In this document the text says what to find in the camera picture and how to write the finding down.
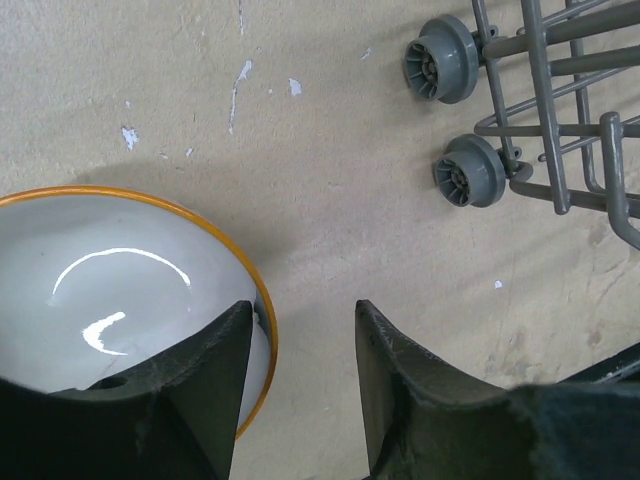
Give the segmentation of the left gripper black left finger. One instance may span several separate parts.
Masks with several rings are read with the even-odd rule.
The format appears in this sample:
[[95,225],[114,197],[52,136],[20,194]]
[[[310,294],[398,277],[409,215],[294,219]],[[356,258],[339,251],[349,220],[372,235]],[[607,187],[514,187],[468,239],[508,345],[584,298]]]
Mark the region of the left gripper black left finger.
[[254,327],[238,301],[87,390],[1,382],[4,479],[226,479]]

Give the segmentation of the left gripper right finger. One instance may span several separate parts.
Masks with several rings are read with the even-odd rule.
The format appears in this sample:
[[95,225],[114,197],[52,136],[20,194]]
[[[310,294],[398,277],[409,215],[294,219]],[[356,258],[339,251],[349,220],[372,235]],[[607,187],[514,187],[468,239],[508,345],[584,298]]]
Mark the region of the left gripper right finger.
[[635,479],[639,381],[502,389],[445,362],[367,300],[355,346],[373,479]]

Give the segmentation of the beige white bowl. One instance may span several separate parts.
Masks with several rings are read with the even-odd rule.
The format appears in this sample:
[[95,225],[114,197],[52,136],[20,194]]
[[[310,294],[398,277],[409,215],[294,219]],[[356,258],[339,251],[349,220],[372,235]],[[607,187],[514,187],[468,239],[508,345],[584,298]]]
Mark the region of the beige white bowl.
[[272,383],[277,321],[255,265],[203,217],[101,186],[52,187],[1,201],[1,376],[42,393],[85,390],[253,307],[237,428]]

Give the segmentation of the grey wire dish rack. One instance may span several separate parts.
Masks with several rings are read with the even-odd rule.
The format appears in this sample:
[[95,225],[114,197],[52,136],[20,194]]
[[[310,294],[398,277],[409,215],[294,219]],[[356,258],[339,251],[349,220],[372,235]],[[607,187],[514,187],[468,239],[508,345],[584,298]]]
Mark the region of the grey wire dish rack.
[[458,18],[427,21],[406,47],[403,73],[413,94],[454,105],[488,80],[492,113],[451,140],[434,163],[440,194],[457,207],[486,208],[506,190],[571,208],[604,212],[614,233],[639,244],[639,198],[625,187],[623,142],[639,135],[637,118],[590,117],[591,85],[639,63],[635,46],[586,53],[584,41],[639,22],[635,2],[569,1],[551,15],[521,5],[523,24],[502,36],[486,5],[473,3],[469,29]]

